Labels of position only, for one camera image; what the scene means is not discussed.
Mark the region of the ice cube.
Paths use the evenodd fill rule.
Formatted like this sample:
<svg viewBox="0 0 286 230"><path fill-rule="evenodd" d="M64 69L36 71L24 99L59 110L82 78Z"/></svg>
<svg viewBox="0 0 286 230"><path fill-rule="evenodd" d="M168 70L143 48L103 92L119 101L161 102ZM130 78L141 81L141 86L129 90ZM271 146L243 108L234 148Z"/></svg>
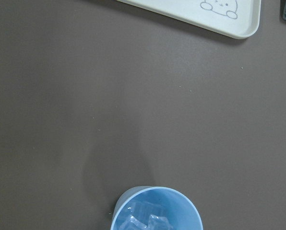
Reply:
<svg viewBox="0 0 286 230"><path fill-rule="evenodd" d="M147 226L140 222L133 215L126 217L124 222L120 225L119 230L146 230Z"/></svg>

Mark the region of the light blue plastic cup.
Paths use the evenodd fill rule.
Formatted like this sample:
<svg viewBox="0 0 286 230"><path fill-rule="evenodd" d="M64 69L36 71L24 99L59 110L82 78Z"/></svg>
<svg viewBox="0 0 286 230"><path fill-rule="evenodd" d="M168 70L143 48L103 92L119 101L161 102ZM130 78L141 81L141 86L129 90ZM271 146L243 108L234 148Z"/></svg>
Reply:
<svg viewBox="0 0 286 230"><path fill-rule="evenodd" d="M194 204L181 192L161 186L136 186L117 200L111 229L119 230L128 216L144 225L150 215L165 217L175 230L202 230L203 223Z"/></svg>

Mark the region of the cream rabbit tray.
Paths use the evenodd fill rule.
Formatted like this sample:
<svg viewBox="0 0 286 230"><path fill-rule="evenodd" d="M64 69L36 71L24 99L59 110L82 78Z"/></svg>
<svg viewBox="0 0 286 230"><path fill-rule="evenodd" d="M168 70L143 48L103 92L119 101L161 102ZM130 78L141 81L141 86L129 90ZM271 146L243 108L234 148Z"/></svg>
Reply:
<svg viewBox="0 0 286 230"><path fill-rule="evenodd" d="M260 0L123 0L122 2L234 39L252 36L260 24Z"/></svg>

